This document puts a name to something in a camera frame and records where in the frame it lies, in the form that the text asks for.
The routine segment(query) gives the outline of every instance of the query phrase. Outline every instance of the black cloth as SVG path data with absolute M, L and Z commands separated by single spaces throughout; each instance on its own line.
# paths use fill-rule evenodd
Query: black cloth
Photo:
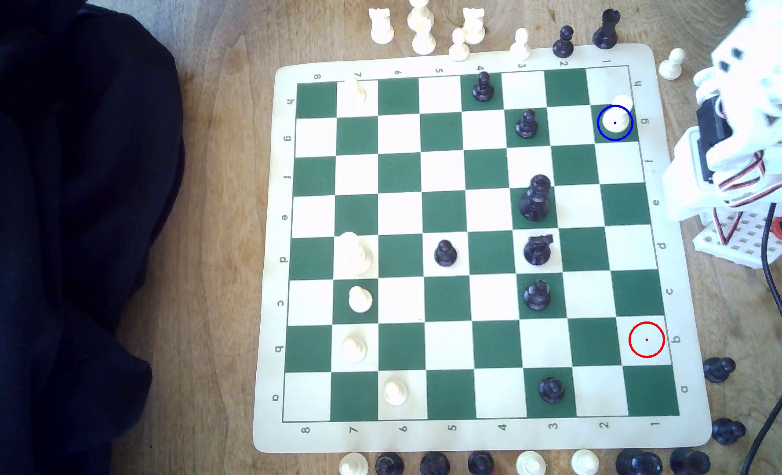
M 83 3 L 0 1 L 0 473 L 109 472 L 151 383 L 114 333 L 182 180 L 180 86 Z

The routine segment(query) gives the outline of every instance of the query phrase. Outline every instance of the blue circle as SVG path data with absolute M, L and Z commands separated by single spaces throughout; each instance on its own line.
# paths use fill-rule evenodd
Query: blue circle
M 625 134 L 625 135 L 623 135 L 622 137 L 620 137 L 618 139 L 611 139 L 609 136 L 605 135 L 604 132 L 602 132 L 602 126 L 599 125 L 599 123 L 602 121 L 602 114 L 604 114 L 604 112 L 607 111 L 611 107 L 619 107 L 623 111 L 626 111 L 626 114 L 628 114 L 628 119 L 629 119 L 629 121 L 631 123 L 631 126 L 628 128 L 628 134 Z M 596 117 L 596 130 L 598 130 L 599 134 L 601 134 L 603 137 L 605 137 L 606 139 L 610 140 L 611 142 L 619 142 L 620 140 L 624 140 L 626 137 L 631 135 L 631 131 L 634 130 L 634 118 L 631 116 L 631 112 L 628 109 L 622 107 L 619 104 L 611 104 L 610 106 L 607 106 L 605 109 L 602 109 L 602 112 L 600 112 L 599 116 Z

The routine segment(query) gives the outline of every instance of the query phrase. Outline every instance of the black cable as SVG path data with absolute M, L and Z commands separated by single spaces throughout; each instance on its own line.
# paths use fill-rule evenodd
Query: black cable
M 765 224 L 763 228 L 763 239 L 760 242 L 760 261 L 763 263 L 763 274 L 765 275 L 765 282 L 769 285 L 771 296 L 775 298 L 777 311 L 781 313 L 781 318 L 782 318 L 781 294 L 777 292 L 777 288 L 775 287 L 775 281 L 771 278 L 771 270 L 769 269 L 769 260 L 766 259 L 766 250 L 769 244 L 769 230 L 771 229 L 771 220 L 774 216 L 775 216 L 775 203 L 772 203 L 769 206 L 769 214 L 766 215 L 765 217 Z M 765 423 L 763 423 L 763 427 L 760 428 L 760 432 L 757 433 L 757 437 L 755 437 L 754 443 L 751 444 L 751 448 L 749 449 L 749 454 L 745 457 L 745 461 L 743 463 L 742 475 L 748 475 L 749 469 L 751 468 L 751 463 L 754 461 L 755 456 L 757 455 L 757 449 L 760 448 L 760 444 L 763 443 L 765 434 L 769 432 L 769 428 L 771 428 L 772 423 L 775 422 L 775 419 L 777 418 L 777 414 L 781 411 L 781 409 L 782 409 L 782 393 L 781 396 L 777 398 L 775 407 L 772 408 L 771 413 L 769 413 L 769 416 L 765 418 Z

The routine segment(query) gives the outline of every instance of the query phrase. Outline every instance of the red circle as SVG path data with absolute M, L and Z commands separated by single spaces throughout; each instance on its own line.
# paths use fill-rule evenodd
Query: red circle
M 660 331 L 660 337 L 662 339 L 662 341 L 660 343 L 660 349 L 657 352 L 655 352 L 654 354 L 651 354 L 651 355 L 648 355 L 648 356 L 647 355 L 641 355 L 634 349 L 634 345 L 631 344 L 631 336 L 634 335 L 634 330 L 637 329 L 640 325 L 652 325 L 655 328 L 657 328 L 658 331 Z M 663 347 L 666 346 L 666 335 L 663 333 L 663 329 L 661 329 L 660 325 L 658 325 L 658 324 L 656 324 L 654 322 L 639 322 L 637 325 L 634 325 L 634 328 L 632 328 L 631 332 L 628 334 L 628 346 L 631 348 L 631 351 L 634 351 L 634 354 L 636 354 L 640 358 L 654 358 L 657 355 L 659 355 L 660 352 L 663 351 Z

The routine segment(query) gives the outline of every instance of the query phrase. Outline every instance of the wood grain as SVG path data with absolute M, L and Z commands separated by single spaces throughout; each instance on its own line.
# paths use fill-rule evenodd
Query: wood grain
M 153 249 L 149 278 L 119 332 L 122 344 L 153 365 L 142 421 L 117 441 L 118 473 L 333 474 L 341 454 L 269 455 L 252 444 L 253 385 L 268 199 L 270 116 L 277 69 L 302 62 L 414 56 L 404 0 L 101 0 L 134 15 L 177 61 L 185 101 L 185 182 Z M 575 28 L 587 44 L 610 5 L 599 0 L 481 1 L 487 36 L 472 51 L 507 49 L 516 28 L 532 48 Z M 459 0 L 435 0 L 433 34 L 444 54 L 462 22 Z M 368 7 L 389 7 L 392 43 L 370 40 Z M 737 0 L 620 0 L 621 42 L 648 44 L 660 63 L 672 48 L 687 52 L 677 81 L 660 93 L 672 146 L 695 124 L 691 79 L 744 15 Z M 782 324 L 760 271 L 692 250 L 701 226 L 682 224 L 705 356 L 730 356 L 738 370 L 709 384 L 715 417 L 744 422 L 750 435 L 731 447 L 711 441 L 712 473 L 738 472 L 748 445 L 782 388 Z M 782 258 L 774 265 L 782 292 Z M 670 449 L 658 453 L 669 460 Z M 597 452 L 600 473 L 614 471 L 615 450 Z M 466 454 L 448 454 L 452 473 L 467 473 Z M 497 475 L 515 473 L 517 452 L 495 453 Z M 546 451 L 548 473 L 571 473 L 571 451 Z M 406 474 L 421 454 L 404 454 Z M 371 464 L 375 454 L 370 454 Z M 752 473 L 782 473 L 782 415 Z

